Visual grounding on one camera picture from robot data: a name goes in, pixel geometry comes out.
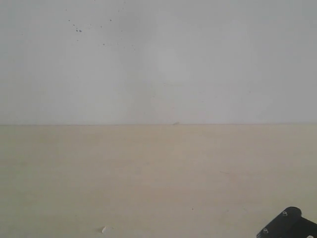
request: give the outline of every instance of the white wall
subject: white wall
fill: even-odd
[[[0,124],[317,122],[316,10],[2,0]]]

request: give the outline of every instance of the black bracket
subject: black bracket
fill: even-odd
[[[257,238],[317,238],[317,224],[302,217],[297,207],[288,207],[258,234]]]

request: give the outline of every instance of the wooden surface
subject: wooden surface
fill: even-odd
[[[0,237],[251,238],[316,170],[316,125],[2,126]]]

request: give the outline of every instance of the black object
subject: black object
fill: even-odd
[[[302,217],[297,207],[288,207],[258,234],[257,238],[317,238],[317,224]]]

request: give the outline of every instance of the beige floor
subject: beige floor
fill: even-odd
[[[316,173],[317,125],[2,126],[0,237],[251,238]]]

